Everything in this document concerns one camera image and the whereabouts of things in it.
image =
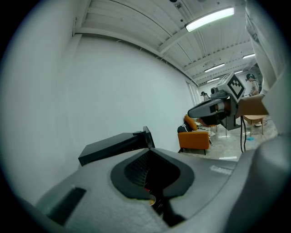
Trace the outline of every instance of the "table leg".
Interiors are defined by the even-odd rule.
[[[261,119],[261,123],[262,123],[262,135],[264,135],[264,124],[263,124],[263,118]]]
[[[251,132],[253,130],[253,120],[251,120]]]

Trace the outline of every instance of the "orange chair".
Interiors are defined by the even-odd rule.
[[[185,116],[185,122],[187,122],[194,132],[178,133],[180,148],[204,150],[204,154],[206,155],[206,149],[209,148],[208,132],[195,132],[197,125],[188,115]]]

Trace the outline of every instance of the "fluorescent light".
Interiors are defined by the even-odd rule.
[[[206,16],[203,16],[191,23],[188,23],[185,25],[186,29],[188,32],[191,32],[205,24],[209,24],[215,20],[219,20],[219,19],[222,19],[222,18],[225,18],[227,16],[231,16],[235,13],[235,10],[234,8],[227,8],[227,9],[224,9],[224,10],[220,10],[220,11],[217,11],[217,12],[213,12],[209,15],[206,15]]]
[[[255,54],[250,54],[250,55],[246,55],[246,56],[243,56],[243,58],[248,58],[248,57],[251,57],[251,56],[255,56]]]
[[[213,82],[213,81],[215,81],[215,80],[217,80],[217,79],[220,79],[220,78],[215,78],[215,79],[212,79],[212,80],[207,81],[207,82]]]
[[[225,63],[220,64],[220,65],[218,65],[218,66],[214,66],[214,67],[212,67],[212,68],[210,68],[210,69],[208,69],[208,70],[205,70],[204,72],[209,72],[209,71],[211,71],[211,70],[214,70],[214,69],[216,69],[216,68],[222,67],[222,66],[224,66],[224,65],[225,65]]]

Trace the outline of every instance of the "floor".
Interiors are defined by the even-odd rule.
[[[254,127],[252,129],[251,137],[254,138],[252,141],[246,141],[246,150],[256,149],[262,142],[274,138],[277,135],[276,127],[269,116],[264,118],[264,135],[262,135],[262,127]],[[246,135],[247,138],[250,137],[251,125],[246,121]],[[241,124],[240,118],[237,119],[237,124]],[[206,155],[204,155],[203,150],[195,149],[184,149],[181,153],[189,156],[204,157],[211,159],[225,159],[231,161],[238,161],[241,156],[241,128],[227,131],[222,125],[217,126],[216,135],[211,137],[212,146],[206,150]]]

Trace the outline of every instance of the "white ceiling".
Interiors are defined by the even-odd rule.
[[[212,11],[234,7],[235,14],[193,32],[185,24]],[[245,30],[244,0],[80,0],[76,33],[111,36],[136,44],[190,77],[196,84],[256,63]],[[225,63],[222,68],[204,70]]]

